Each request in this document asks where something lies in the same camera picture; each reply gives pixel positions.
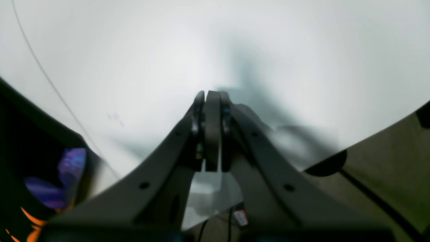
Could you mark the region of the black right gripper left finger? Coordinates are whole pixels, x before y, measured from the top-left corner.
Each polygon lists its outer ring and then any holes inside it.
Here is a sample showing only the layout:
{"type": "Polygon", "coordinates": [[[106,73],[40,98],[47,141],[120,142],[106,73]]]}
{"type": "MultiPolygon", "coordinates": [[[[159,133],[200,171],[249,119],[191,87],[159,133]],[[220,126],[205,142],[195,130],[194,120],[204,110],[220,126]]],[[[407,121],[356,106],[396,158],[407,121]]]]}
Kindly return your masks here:
{"type": "Polygon", "coordinates": [[[192,242],[183,232],[187,198],[205,159],[204,91],[135,170],[98,196],[54,217],[42,242],[192,242]]]}

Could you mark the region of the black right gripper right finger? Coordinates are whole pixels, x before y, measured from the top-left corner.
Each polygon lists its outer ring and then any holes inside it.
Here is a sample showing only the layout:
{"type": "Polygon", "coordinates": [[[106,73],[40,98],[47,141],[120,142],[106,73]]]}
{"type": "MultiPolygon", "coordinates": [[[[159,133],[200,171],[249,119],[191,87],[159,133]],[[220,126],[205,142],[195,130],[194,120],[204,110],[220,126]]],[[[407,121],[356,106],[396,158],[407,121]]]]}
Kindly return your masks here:
{"type": "Polygon", "coordinates": [[[230,172],[248,224],[240,242],[393,242],[390,229],[304,179],[226,92],[206,95],[206,171],[230,172]]]}

